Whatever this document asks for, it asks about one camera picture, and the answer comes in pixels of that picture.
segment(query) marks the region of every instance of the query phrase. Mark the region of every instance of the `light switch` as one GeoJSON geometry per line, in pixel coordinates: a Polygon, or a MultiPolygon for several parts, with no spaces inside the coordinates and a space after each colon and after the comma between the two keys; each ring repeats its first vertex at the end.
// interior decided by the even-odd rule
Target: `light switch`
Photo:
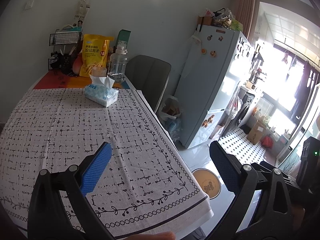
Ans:
{"type": "Polygon", "coordinates": [[[30,1],[28,1],[27,3],[26,3],[26,6],[25,6],[25,10],[28,10],[28,9],[31,9],[32,7],[33,7],[33,2],[34,2],[35,0],[30,0],[30,1]]]}

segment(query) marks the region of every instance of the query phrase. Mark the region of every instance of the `curtain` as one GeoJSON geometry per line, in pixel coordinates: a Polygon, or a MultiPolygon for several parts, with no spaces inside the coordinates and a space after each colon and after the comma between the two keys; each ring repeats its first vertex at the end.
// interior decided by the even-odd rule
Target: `curtain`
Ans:
{"type": "Polygon", "coordinates": [[[243,34],[248,38],[252,18],[253,18],[253,10],[256,0],[237,0],[236,11],[234,15],[236,20],[243,25],[243,34]]]}
{"type": "Polygon", "coordinates": [[[310,65],[307,61],[303,68],[303,74],[299,86],[294,94],[296,98],[296,103],[292,109],[291,121],[294,123],[299,123],[304,109],[307,106],[310,92],[313,91],[315,85],[317,84],[319,73],[310,65]]]}

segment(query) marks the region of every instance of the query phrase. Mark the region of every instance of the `blue gripper pad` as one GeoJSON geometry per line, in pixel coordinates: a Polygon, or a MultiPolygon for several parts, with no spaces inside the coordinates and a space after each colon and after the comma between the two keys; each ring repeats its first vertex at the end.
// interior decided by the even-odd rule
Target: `blue gripper pad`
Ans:
{"type": "Polygon", "coordinates": [[[105,143],[98,151],[99,152],[96,153],[94,159],[82,175],[80,190],[83,196],[94,190],[101,174],[111,159],[112,149],[110,143],[105,143]]]}

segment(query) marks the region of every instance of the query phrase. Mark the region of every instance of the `plastic bag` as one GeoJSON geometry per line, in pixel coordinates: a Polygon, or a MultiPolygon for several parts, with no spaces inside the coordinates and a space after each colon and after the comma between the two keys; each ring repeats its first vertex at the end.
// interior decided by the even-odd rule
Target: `plastic bag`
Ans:
{"type": "Polygon", "coordinates": [[[272,138],[270,138],[270,136],[267,135],[265,138],[262,139],[261,145],[266,148],[272,148],[273,147],[272,138]]]}
{"type": "Polygon", "coordinates": [[[106,67],[107,53],[110,40],[113,37],[85,34],[82,45],[83,65],[80,69],[80,76],[89,77],[93,67],[106,67]]]}
{"type": "Polygon", "coordinates": [[[110,106],[118,99],[119,90],[112,88],[113,79],[108,77],[94,77],[90,75],[92,84],[85,86],[85,97],[105,107],[110,106]]]}
{"type": "Polygon", "coordinates": [[[231,22],[234,16],[232,15],[232,12],[228,8],[227,9],[222,8],[219,11],[214,12],[214,15],[215,17],[213,17],[212,19],[213,26],[230,29],[231,22]]]}
{"type": "Polygon", "coordinates": [[[177,141],[180,139],[180,130],[181,130],[181,119],[168,119],[165,122],[164,128],[169,133],[172,141],[177,141]]]}
{"type": "Polygon", "coordinates": [[[165,100],[162,101],[159,107],[159,117],[163,121],[169,119],[176,119],[181,115],[179,108],[179,101],[173,96],[168,96],[165,100]]]}
{"type": "Polygon", "coordinates": [[[233,107],[232,107],[232,102],[233,100],[230,101],[226,109],[226,114],[230,115],[231,120],[236,117],[236,115],[238,114],[242,106],[242,100],[238,96],[236,98],[236,101],[234,102],[233,107]]]}

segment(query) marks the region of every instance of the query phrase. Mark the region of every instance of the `chair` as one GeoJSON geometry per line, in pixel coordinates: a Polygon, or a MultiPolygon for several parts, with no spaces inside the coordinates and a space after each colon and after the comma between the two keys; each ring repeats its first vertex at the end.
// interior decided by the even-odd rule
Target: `chair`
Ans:
{"type": "Polygon", "coordinates": [[[127,63],[125,75],[155,113],[167,87],[171,65],[157,58],[138,55],[127,63]]]}

